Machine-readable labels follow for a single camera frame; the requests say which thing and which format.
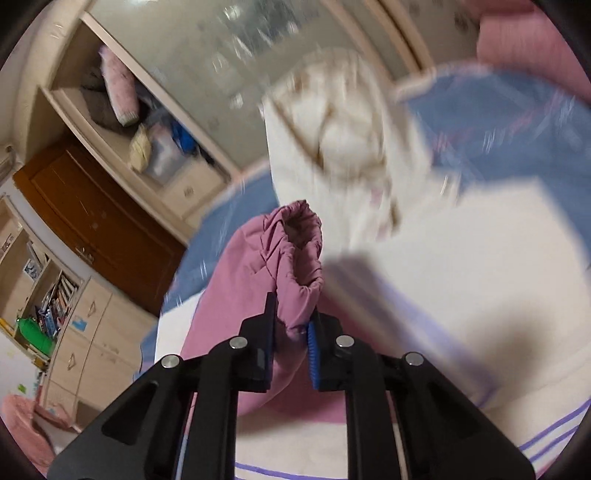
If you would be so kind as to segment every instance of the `wall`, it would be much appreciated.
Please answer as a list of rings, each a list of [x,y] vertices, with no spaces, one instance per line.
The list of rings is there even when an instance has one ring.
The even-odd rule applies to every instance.
[[[35,398],[39,370],[3,333],[0,333],[0,372],[0,404],[8,394]]]
[[[14,47],[2,70],[0,70],[0,92],[2,92],[2,95],[0,95],[0,145],[11,142],[12,119],[14,118],[14,108],[22,70],[27,61],[33,38],[47,15],[47,11],[48,7],[29,26],[17,46]]]

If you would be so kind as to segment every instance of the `wooden cabinet door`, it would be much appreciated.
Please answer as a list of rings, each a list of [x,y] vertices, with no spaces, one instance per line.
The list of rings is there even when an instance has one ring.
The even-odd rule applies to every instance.
[[[156,319],[129,300],[113,295],[96,330],[94,345],[123,359],[139,370],[142,352],[139,344],[156,325]]]
[[[75,395],[89,349],[88,340],[66,329],[57,353],[51,359],[51,381]]]
[[[136,369],[121,358],[92,345],[80,380],[78,399],[104,410],[133,383],[135,372]]]
[[[14,182],[78,256],[137,305],[159,314],[184,246],[84,147],[76,140],[59,142],[16,172]]]

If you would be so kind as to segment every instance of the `purple stripe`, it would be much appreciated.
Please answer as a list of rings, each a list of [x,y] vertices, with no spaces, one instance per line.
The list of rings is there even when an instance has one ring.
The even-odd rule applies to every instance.
[[[307,475],[296,475],[294,473],[278,472],[276,470],[267,470],[254,465],[245,465],[244,463],[236,462],[236,467],[242,470],[248,470],[250,472],[260,473],[261,475],[274,476],[276,478],[286,478],[287,480],[346,480],[346,479],[333,479],[326,478],[323,476],[307,476]]]
[[[400,339],[405,348],[408,348],[410,351],[421,350],[421,345],[415,338],[413,338],[404,325],[401,325],[400,322],[393,318],[392,312],[383,308],[374,299],[370,299],[361,287],[353,283],[340,267],[337,265],[331,265],[329,268],[331,273],[337,273],[339,286],[359,304],[363,305],[363,308],[370,312],[376,320],[380,321],[383,326],[390,330],[390,333],[393,334],[394,337]]]
[[[536,453],[532,458],[530,458],[530,462],[534,463],[538,458],[540,458],[542,455],[544,455],[545,453],[548,453],[550,451],[551,448],[555,447],[556,445],[558,445],[560,442],[562,442],[564,439],[570,437],[573,433],[575,433],[577,431],[577,429],[579,428],[579,426],[577,425],[576,427],[570,429],[568,432],[563,433],[561,436],[556,437],[554,440],[552,440],[548,445],[546,445],[544,448],[542,448],[538,453]]]
[[[395,291],[386,281],[380,276],[376,275],[366,265],[358,261],[349,261],[345,263],[346,270],[340,265],[331,265],[329,271],[335,271],[338,274],[339,282],[343,282],[345,290],[349,295],[357,299],[363,307],[369,311],[378,320],[391,318],[397,324],[397,334],[404,332],[403,341],[405,345],[411,349],[421,351],[422,348],[416,339],[411,340],[411,334],[406,331],[403,325],[393,317],[392,312],[383,309],[379,302],[371,297],[364,289],[365,286],[377,286],[383,294],[382,299],[385,300],[394,310],[398,310],[405,317],[412,319],[413,324],[419,326],[438,346],[442,346],[448,356],[454,358],[454,361],[466,370],[477,384],[484,390],[482,398],[476,402],[479,408],[484,407],[486,403],[493,397],[498,389],[498,383],[494,376],[478,361],[476,361],[463,345],[454,341],[441,326],[435,322],[431,317],[422,312],[418,307],[408,301],[402,294]],[[362,281],[353,283],[349,277],[348,272],[352,273],[355,278]]]
[[[568,421],[572,420],[573,418],[581,415],[585,410],[587,410],[589,408],[589,406],[591,406],[591,399],[587,400],[583,405],[581,405],[579,408],[577,408],[575,411],[569,413],[568,415],[562,417],[560,420],[557,420],[556,422],[554,422],[552,425],[550,425],[547,429],[545,429],[543,432],[540,432],[538,435],[536,435],[535,437],[533,437],[531,440],[529,440],[528,442],[525,442],[523,445],[521,445],[519,447],[519,449],[521,451],[523,450],[527,450],[528,448],[530,448],[532,445],[538,443],[542,438],[544,438],[545,436],[547,436],[549,433],[553,432],[554,430],[556,430],[558,427],[560,427],[561,425],[564,425],[565,423],[567,423]]]

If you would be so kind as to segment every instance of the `pink blanket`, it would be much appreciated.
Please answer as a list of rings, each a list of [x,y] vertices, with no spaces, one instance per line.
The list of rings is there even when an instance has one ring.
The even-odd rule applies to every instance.
[[[33,414],[38,414],[57,428],[67,430],[72,420],[59,407],[59,416],[52,415],[35,401],[20,395],[7,395],[2,401],[2,419],[17,445],[37,470],[47,476],[47,470],[56,457],[46,436],[35,428]]]
[[[591,82],[563,36],[530,0],[462,0],[480,19],[478,60],[522,70],[591,102]]]
[[[238,414],[262,406],[293,379],[306,356],[306,324],[323,285],[320,220],[304,201],[253,218],[236,231],[199,301],[181,356],[208,353],[245,318],[278,300],[273,381],[266,394],[241,393]]]

